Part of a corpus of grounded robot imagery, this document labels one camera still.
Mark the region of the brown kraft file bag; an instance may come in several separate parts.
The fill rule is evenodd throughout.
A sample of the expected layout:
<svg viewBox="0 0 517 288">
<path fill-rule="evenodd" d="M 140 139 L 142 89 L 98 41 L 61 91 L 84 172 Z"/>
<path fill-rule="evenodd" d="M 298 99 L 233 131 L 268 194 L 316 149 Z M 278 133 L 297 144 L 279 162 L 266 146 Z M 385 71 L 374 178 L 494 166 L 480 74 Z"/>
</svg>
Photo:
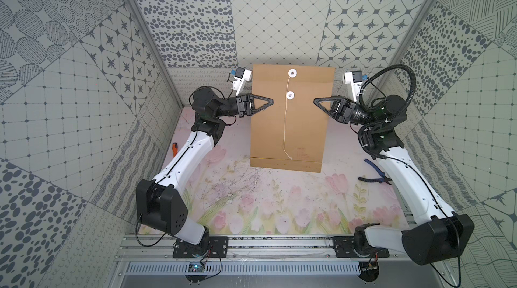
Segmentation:
<svg viewBox="0 0 517 288">
<path fill-rule="evenodd" d="M 251 118 L 250 165 L 319 173 L 329 117 L 314 103 L 332 95 L 335 69 L 253 66 L 252 93 L 273 105 Z"/>
</svg>

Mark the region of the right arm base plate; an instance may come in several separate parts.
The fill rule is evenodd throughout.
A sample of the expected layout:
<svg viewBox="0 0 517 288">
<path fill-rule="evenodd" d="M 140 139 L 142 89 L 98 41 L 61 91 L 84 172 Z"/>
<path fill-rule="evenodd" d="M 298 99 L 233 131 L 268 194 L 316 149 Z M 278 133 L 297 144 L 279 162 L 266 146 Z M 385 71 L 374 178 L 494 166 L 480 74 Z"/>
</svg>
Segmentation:
<svg viewBox="0 0 517 288">
<path fill-rule="evenodd" d="M 330 237 L 329 246 L 335 251 L 337 258 L 388 258 L 390 253 L 385 248 L 375 248 L 369 245 L 364 239 L 355 240 L 353 236 Z"/>
</svg>

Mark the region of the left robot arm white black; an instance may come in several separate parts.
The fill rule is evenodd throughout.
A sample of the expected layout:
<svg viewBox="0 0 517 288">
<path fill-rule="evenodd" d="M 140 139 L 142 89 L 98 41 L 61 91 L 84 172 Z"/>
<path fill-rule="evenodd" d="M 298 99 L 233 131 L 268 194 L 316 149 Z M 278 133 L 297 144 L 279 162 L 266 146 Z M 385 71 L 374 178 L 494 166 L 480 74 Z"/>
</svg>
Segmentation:
<svg viewBox="0 0 517 288">
<path fill-rule="evenodd" d="M 191 99 L 195 122 L 187 142 L 152 180 L 141 180 L 137 185 L 136 228 L 146 225 L 204 252 L 209 242 L 209 230 L 189 218 L 182 198 L 188 180 L 222 138 L 226 127 L 223 117 L 253 116 L 272 106 L 274 101 L 254 94 L 221 98 L 206 86 L 196 89 Z"/>
</svg>

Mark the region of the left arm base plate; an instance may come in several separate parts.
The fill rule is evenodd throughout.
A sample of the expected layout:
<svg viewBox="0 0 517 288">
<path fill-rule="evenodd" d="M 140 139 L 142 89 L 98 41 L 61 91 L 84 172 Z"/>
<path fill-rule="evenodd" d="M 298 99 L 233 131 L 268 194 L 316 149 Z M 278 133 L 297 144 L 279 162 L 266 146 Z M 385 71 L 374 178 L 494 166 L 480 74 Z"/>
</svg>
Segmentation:
<svg viewBox="0 0 517 288">
<path fill-rule="evenodd" d="M 209 253 L 211 258 L 226 258 L 228 253 L 229 237 L 212 236 L 204 237 L 200 244 L 194 245 L 187 241 L 177 239 L 174 244 L 174 258 L 202 258 Z"/>
</svg>

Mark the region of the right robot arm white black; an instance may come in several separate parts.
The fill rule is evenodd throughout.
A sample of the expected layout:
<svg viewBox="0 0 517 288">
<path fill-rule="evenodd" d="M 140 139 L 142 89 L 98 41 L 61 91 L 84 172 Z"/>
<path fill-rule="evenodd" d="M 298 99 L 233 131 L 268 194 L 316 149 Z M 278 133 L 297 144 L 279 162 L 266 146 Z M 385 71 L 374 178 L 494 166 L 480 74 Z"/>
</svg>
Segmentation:
<svg viewBox="0 0 517 288">
<path fill-rule="evenodd" d="M 314 104 L 337 122 L 360 127 L 360 146 L 396 186 L 416 223 L 410 230 L 378 223 L 361 225 L 354 234 L 355 251 L 361 256 L 382 249 L 397 251 L 418 265 L 460 258 L 475 225 L 432 188 L 397 136 L 394 128 L 406 119 L 408 99 L 389 95 L 376 108 L 342 96 L 316 98 Z"/>
</svg>

